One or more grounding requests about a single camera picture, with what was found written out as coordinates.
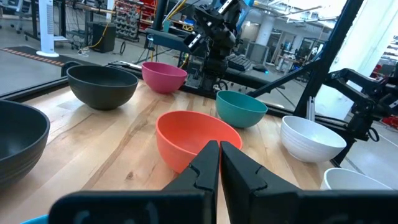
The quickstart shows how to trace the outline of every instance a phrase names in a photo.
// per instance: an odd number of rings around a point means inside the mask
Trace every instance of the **white tower fan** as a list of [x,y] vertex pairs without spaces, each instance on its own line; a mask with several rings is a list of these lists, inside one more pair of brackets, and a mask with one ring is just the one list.
[[40,47],[36,54],[44,57],[58,57],[54,51],[53,0],[39,0]]

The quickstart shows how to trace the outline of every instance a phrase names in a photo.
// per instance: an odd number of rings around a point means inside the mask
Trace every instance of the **desk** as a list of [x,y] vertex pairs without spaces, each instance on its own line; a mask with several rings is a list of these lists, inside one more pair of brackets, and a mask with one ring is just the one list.
[[[96,111],[69,87],[26,102],[51,122],[47,147],[32,171],[0,194],[0,223],[19,223],[48,212],[61,196],[77,190],[157,190],[176,177],[160,157],[155,140],[157,117],[171,110],[216,116],[215,101],[182,91],[160,95],[140,81],[134,96],[112,111]],[[329,162],[294,159],[279,139],[280,118],[265,116],[239,129],[243,152],[302,189],[318,189]],[[218,223],[229,223],[221,181]]]

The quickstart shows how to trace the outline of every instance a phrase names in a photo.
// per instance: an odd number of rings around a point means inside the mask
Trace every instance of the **ceiling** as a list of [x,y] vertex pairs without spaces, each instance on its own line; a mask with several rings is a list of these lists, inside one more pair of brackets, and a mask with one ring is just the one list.
[[346,0],[256,0],[254,7],[263,9],[286,23],[333,29]]

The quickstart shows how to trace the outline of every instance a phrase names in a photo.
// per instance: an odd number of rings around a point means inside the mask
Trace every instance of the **bowl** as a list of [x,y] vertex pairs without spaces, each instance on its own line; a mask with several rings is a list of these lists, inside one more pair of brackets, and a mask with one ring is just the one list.
[[68,68],[68,81],[75,96],[97,110],[113,110],[134,94],[138,79],[117,68],[79,65]]
[[237,128],[256,125],[266,114],[264,103],[235,91],[219,91],[216,98],[217,113],[228,124]]
[[36,217],[31,220],[24,221],[21,224],[47,224],[49,222],[49,216],[43,215],[41,217]]
[[334,131],[296,116],[282,118],[280,138],[290,155],[303,162],[329,161],[347,145]]
[[157,93],[168,94],[178,90],[186,77],[186,71],[173,65],[159,62],[142,64],[142,78]]
[[224,121],[196,111],[171,111],[157,118],[157,148],[166,164],[181,173],[210,140],[242,149],[239,134]]
[[50,121],[41,111],[0,101],[0,189],[21,180],[42,156]]
[[357,172],[331,168],[323,174],[322,190],[392,190],[390,187]]

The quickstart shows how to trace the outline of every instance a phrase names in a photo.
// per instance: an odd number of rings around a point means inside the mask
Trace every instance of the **black box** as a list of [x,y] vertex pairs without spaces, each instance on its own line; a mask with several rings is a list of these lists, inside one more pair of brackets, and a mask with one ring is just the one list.
[[[98,41],[100,41],[100,38],[102,36],[102,33],[104,32],[105,27],[106,27],[105,22],[93,23],[92,45],[95,45]],[[101,42],[97,46],[92,47],[91,49],[101,53],[113,51],[115,38],[116,38],[116,26],[113,23],[109,23]]]

